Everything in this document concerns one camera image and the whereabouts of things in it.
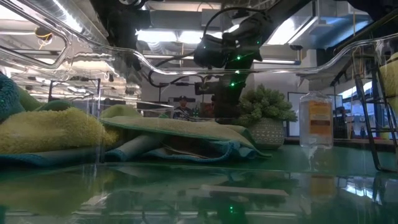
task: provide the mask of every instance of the orange label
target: orange label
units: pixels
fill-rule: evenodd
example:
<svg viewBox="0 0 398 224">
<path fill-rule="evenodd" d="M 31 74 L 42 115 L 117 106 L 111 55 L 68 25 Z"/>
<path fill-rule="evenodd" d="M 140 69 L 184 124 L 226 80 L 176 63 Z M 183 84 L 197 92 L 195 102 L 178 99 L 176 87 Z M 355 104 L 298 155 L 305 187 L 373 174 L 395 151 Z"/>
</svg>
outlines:
<svg viewBox="0 0 398 224">
<path fill-rule="evenodd" d="M 331 135 L 331 103 L 309 102 L 310 134 Z"/>
</svg>

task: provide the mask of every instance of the yellow towel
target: yellow towel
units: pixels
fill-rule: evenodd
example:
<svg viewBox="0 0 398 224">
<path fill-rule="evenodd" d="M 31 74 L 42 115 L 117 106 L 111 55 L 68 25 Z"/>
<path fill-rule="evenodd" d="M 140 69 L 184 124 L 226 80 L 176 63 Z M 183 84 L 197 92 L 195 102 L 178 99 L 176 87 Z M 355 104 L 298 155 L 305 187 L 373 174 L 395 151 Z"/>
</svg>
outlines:
<svg viewBox="0 0 398 224">
<path fill-rule="evenodd" d="M 390 60 L 398 57 L 398 53 L 391 56 Z M 384 90 L 386 95 L 398 95 L 398 60 L 388 62 L 386 65 L 380 67 L 381 77 L 384 83 Z M 398 114 L 398 97 L 390 98 L 388 102 L 391 104 L 392 109 Z"/>
<path fill-rule="evenodd" d="M 47 152 L 74 147 L 110 146 L 118 140 L 95 118 L 77 108 L 22 112 L 0 125 L 0 153 Z"/>
</svg>

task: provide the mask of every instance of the black cable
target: black cable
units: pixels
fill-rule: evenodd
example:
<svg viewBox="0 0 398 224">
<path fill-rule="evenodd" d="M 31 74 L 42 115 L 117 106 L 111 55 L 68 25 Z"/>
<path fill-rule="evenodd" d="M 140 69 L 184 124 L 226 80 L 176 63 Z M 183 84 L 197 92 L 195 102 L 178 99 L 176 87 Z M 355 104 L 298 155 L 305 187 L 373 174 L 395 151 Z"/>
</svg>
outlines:
<svg viewBox="0 0 398 224">
<path fill-rule="evenodd" d="M 163 60 L 163 61 L 157 63 L 157 64 L 155 65 L 155 67 L 159 67 L 159 66 L 161 66 L 161 65 L 163 65 L 163 64 L 165 64 L 165 63 L 167 63 L 167 62 L 169 62 L 169 61 L 172 61 L 172 60 L 178 60 L 178 59 L 182 59 L 182 58 L 191 56 L 191 55 L 193 55 L 194 53 L 195 53 L 195 51 L 190 52 L 190 53 L 187 53 L 187 54 L 183 54 L 183 55 L 176 55 L 176 56 L 174 56 L 174 57 L 165 59 L 165 60 Z M 152 80 L 152 78 L 151 78 L 151 76 L 152 76 L 153 73 L 154 73 L 153 70 L 151 70 L 151 71 L 148 73 L 148 82 L 149 82 L 150 85 L 152 85 L 152 86 L 154 86 L 154 87 L 156 87 L 156 88 L 163 88 L 163 87 L 166 87 L 166 86 L 168 86 L 168 85 L 170 85 L 170 84 L 174 84 L 175 82 L 177 82 L 177 81 L 179 81 L 179 80 L 181 80 L 181 79 L 183 79 L 183 78 L 185 78 L 185 77 L 189 77 L 189 76 L 196 76 L 196 77 L 203 78 L 203 77 L 200 76 L 200 75 L 185 75 L 185 76 L 183 76 L 183 77 L 178 77 L 178 78 L 176 78 L 175 80 L 171 81 L 169 84 L 156 85 L 156 84 L 154 83 L 154 81 Z"/>
<path fill-rule="evenodd" d="M 207 29 L 209 28 L 209 25 L 211 24 L 211 22 L 212 22 L 217 16 L 219 16 L 220 14 L 222 14 L 222 13 L 224 13 L 224 12 L 233 11 L 233 10 L 247 10 L 247 11 L 251 11 L 251 12 L 263 12 L 263 11 L 264 11 L 263 9 L 251 9 L 251 8 L 248 8 L 248 7 L 229 7 L 229 8 L 226 8 L 226 9 L 222 9 L 222 10 L 218 11 L 216 14 L 214 14 L 214 16 L 212 16 L 212 17 L 210 18 L 210 20 L 207 22 L 206 27 L 205 27 L 205 29 L 203 30 L 203 36 L 205 36 L 205 34 L 206 34 L 206 32 L 207 32 Z M 167 62 L 169 62 L 169 61 L 172 61 L 172 60 L 179 60 L 179 59 L 182 59 L 182 58 L 191 56 L 191 55 L 193 55 L 194 53 L 195 53 L 195 51 L 190 52 L 190 53 L 187 53 L 187 54 L 183 54 L 183 55 L 176 55 L 176 56 L 174 56 L 174 57 L 171 57 L 171 58 L 168 58 L 168 59 L 165 59 L 165 60 L 159 62 L 158 64 L 155 65 L 155 67 L 159 67 L 159 66 L 161 66 L 161 65 L 163 65 L 163 64 L 165 64 L 165 63 L 167 63 Z M 177 82 L 177 81 L 179 81 L 179 80 L 181 80 L 181 79 L 183 79 L 183 78 L 185 78 L 185 77 L 192 77 L 192 76 L 193 76 L 193 77 L 200 77 L 201 80 L 202 80 L 202 83 L 204 83 L 204 81 L 205 81 L 205 79 L 204 79 L 202 76 L 199 76 L 199 75 L 185 75 L 185 76 L 183 76 L 183 77 L 178 77 L 178 78 L 176 78 L 175 80 L 171 81 L 169 84 L 156 85 L 156 84 L 154 83 L 154 81 L 152 80 L 152 78 L 151 78 L 153 72 L 154 72 L 154 71 L 151 70 L 151 71 L 148 73 L 148 82 L 149 82 L 150 85 L 152 85 L 152 86 L 154 86 L 154 87 L 156 87 L 156 88 L 163 88 L 163 87 L 166 87 L 166 86 L 168 86 L 168 85 L 174 84 L 175 82 Z"/>
<path fill-rule="evenodd" d="M 214 14 L 214 16 L 212 16 L 210 18 L 210 20 L 207 22 L 205 29 L 203 30 L 203 36 L 205 36 L 211 22 L 213 22 L 213 20 L 216 19 L 217 16 L 219 16 L 220 14 L 222 14 L 224 12 L 233 11 L 233 10 L 246 10 L 249 12 L 264 12 L 265 11 L 264 9 L 251 9 L 248 7 L 229 7 L 229 8 L 222 9 L 222 10 L 218 11 L 216 14 Z"/>
</svg>

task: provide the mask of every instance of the fluorescent light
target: fluorescent light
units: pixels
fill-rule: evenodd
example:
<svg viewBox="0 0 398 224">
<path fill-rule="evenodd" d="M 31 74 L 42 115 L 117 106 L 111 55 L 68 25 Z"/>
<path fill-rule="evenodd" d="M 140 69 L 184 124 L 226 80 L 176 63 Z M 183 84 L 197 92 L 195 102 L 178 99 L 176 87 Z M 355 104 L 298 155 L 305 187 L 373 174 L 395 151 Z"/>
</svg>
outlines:
<svg viewBox="0 0 398 224">
<path fill-rule="evenodd" d="M 212 35 L 213 37 L 219 38 L 219 39 L 223 38 L 223 33 L 221 33 L 221 32 L 215 32 L 210 35 Z"/>
<path fill-rule="evenodd" d="M 124 96 L 123 99 L 125 99 L 125 100 L 138 100 L 138 97 Z"/>
<path fill-rule="evenodd" d="M 229 29 L 227 30 L 227 32 L 234 32 L 237 28 L 239 28 L 239 24 L 238 24 L 238 25 L 235 25 L 235 26 L 232 26 L 231 28 L 229 28 Z"/>
<path fill-rule="evenodd" d="M 150 43 L 177 41 L 173 31 L 140 30 L 137 38 Z"/>
<path fill-rule="evenodd" d="M 62 13 L 65 15 L 66 20 L 63 21 L 63 23 L 65 23 L 66 25 L 68 25 L 69 27 L 71 27 L 72 29 L 74 29 L 77 32 L 82 32 L 83 28 L 79 25 L 79 23 L 70 15 L 70 13 L 57 1 L 57 0 L 53 0 L 54 4 L 56 4 L 60 10 L 62 11 Z"/>
<path fill-rule="evenodd" d="M 287 19 L 283 22 L 278 29 L 274 32 L 267 44 L 283 45 L 286 44 L 290 38 L 294 35 L 294 21 L 293 19 Z"/>
<path fill-rule="evenodd" d="M 13 20 L 13 21 L 27 21 L 22 16 L 12 12 L 11 10 L 5 8 L 4 6 L 0 6 L 0 20 Z"/>
<path fill-rule="evenodd" d="M 73 86 L 68 86 L 68 89 L 73 91 L 73 92 L 75 92 L 75 93 L 86 93 L 85 89 L 81 89 L 81 88 L 77 89 L 77 88 L 75 88 Z"/>
<path fill-rule="evenodd" d="M 203 32 L 200 31 L 183 31 L 178 41 L 186 44 L 199 44 L 202 37 Z"/>
<path fill-rule="evenodd" d="M 318 17 L 315 16 L 303 29 L 301 29 L 296 35 L 294 35 L 290 41 L 288 41 L 289 44 L 295 42 L 305 31 L 307 31 L 312 24 L 314 24 L 318 20 Z"/>
<path fill-rule="evenodd" d="M 271 64 L 284 64 L 284 65 L 294 65 L 297 62 L 295 60 L 272 60 L 272 59 L 263 59 L 262 63 L 271 63 Z"/>
<path fill-rule="evenodd" d="M 7 76 L 8 78 L 11 78 L 11 72 L 9 71 L 9 69 L 7 69 L 6 67 L 0 66 L 0 72 Z"/>
<path fill-rule="evenodd" d="M 44 97 L 48 97 L 48 94 L 45 93 L 30 93 L 31 96 L 44 96 Z M 79 97 L 79 98 L 83 98 L 84 96 L 88 96 L 87 95 L 74 95 L 74 94 L 51 94 L 52 97 L 65 97 L 65 98 L 74 98 L 74 97 Z"/>
<path fill-rule="evenodd" d="M 36 77 L 36 81 L 47 84 L 47 85 L 49 85 L 51 83 L 51 80 L 48 80 L 45 78 L 40 78 L 40 77 Z"/>
</svg>

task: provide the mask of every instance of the metal frame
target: metal frame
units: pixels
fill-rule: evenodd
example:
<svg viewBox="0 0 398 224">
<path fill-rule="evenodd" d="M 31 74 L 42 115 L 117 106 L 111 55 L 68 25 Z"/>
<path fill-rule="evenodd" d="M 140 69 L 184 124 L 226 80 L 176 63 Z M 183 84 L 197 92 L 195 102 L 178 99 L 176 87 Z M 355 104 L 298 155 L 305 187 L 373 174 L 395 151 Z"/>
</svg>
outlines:
<svg viewBox="0 0 398 224">
<path fill-rule="evenodd" d="M 374 138 L 372 135 L 372 133 L 391 133 L 394 147 L 396 149 L 396 156 L 398 156 L 398 143 L 397 143 L 397 139 L 396 139 L 396 135 L 395 135 L 395 133 L 398 133 L 397 121 L 394 116 L 394 111 L 392 110 L 391 105 L 387 102 L 388 98 L 396 97 L 396 95 L 386 96 L 383 80 L 381 77 L 381 72 L 379 69 L 379 64 L 377 62 L 375 62 L 374 64 L 375 64 L 376 70 L 377 70 L 376 73 L 377 73 L 377 78 L 379 80 L 379 84 L 380 84 L 379 89 L 381 90 L 382 97 L 375 98 L 373 100 L 368 100 L 368 101 L 366 100 L 363 83 L 362 83 L 362 79 L 361 79 L 361 74 L 354 75 L 355 85 L 356 85 L 356 89 L 357 89 L 357 94 L 359 96 L 359 100 L 361 101 L 361 104 L 362 104 L 362 107 L 364 110 L 366 131 L 368 132 L 368 139 L 369 139 L 369 143 L 370 143 L 370 147 L 371 147 L 374 166 L 379 171 L 397 172 L 397 170 L 387 169 L 381 165 L 380 160 L 379 160 L 379 155 L 377 153 L 376 143 L 374 142 Z M 366 103 L 384 104 L 385 109 L 387 110 L 387 118 L 388 118 L 388 122 L 389 122 L 388 128 L 379 128 L 377 126 L 375 128 L 371 127 L 370 121 L 369 121 L 369 115 L 368 115 L 368 108 L 366 107 Z"/>
<path fill-rule="evenodd" d="M 56 83 L 56 82 L 58 82 L 58 83 L 65 83 L 65 82 L 68 82 L 68 81 L 79 81 L 79 80 L 74 80 L 73 79 L 73 77 L 71 78 L 71 79 L 68 79 L 68 80 L 65 80 L 65 81 L 62 81 L 62 80 L 50 80 L 50 88 L 49 88 L 49 98 L 48 98 L 48 102 L 50 102 L 50 101 L 52 101 L 52 89 L 53 89 L 53 87 L 55 87 L 53 84 L 54 83 Z M 86 80 L 84 80 L 84 81 L 97 81 L 97 94 L 98 94 L 98 103 L 97 103 L 97 117 L 99 117 L 100 116 L 100 107 L 101 107 L 101 104 L 100 104 L 100 102 L 101 102 L 101 79 L 100 78 L 87 78 Z"/>
</svg>

